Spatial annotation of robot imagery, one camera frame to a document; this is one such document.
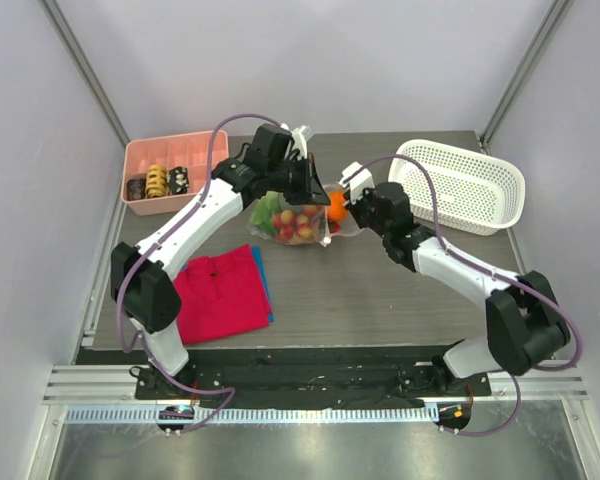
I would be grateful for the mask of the orange fake orange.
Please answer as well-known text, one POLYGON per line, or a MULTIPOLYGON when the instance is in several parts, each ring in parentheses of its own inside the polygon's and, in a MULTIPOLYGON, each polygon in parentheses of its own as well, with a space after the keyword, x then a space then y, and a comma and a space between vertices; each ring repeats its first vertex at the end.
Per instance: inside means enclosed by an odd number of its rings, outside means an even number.
POLYGON ((329 221, 338 223, 344 220, 348 215, 346 209, 347 199, 343 191, 333 191, 329 193, 330 205, 327 209, 327 218, 329 221))

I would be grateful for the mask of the clear zip top bag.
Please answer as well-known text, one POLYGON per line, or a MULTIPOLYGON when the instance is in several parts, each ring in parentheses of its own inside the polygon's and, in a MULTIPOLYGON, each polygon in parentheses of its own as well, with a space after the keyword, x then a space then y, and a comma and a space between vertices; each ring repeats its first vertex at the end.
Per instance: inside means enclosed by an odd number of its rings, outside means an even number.
POLYGON ((334 220, 329 217, 328 207, 291 205, 278 192, 268 192, 255 202, 249 229, 254 235, 288 246, 327 247, 334 237, 354 237, 361 233, 350 215, 334 220))

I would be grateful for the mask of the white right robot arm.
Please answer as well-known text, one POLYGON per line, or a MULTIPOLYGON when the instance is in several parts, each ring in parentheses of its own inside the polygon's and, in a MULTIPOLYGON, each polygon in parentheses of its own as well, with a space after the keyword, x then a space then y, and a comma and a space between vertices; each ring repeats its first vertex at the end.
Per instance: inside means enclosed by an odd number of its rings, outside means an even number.
POLYGON ((359 192, 349 189, 346 197, 357 225, 382 239, 391 260, 443 283, 485 313, 486 335, 453 344, 432 369, 431 380, 440 393, 457 393, 468 377, 481 372, 523 375, 571 341, 542 274, 518 275, 454 250, 414 219, 407 194, 395 182, 359 192))

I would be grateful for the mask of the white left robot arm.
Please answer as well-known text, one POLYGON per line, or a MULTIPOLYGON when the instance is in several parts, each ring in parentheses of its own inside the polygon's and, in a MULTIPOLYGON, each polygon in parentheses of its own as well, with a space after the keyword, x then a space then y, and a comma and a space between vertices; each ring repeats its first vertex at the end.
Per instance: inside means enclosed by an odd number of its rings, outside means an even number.
POLYGON ((111 296, 116 315, 127 316, 161 372, 159 388, 170 398, 185 397, 193 375, 177 327, 182 301, 174 281, 181 268, 221 226, 268 192, 292 205, 326 205, 308 142, 313 133, 265 123, 239 154, 219 162, 203 189, 156 232, 111 253, 111 296))

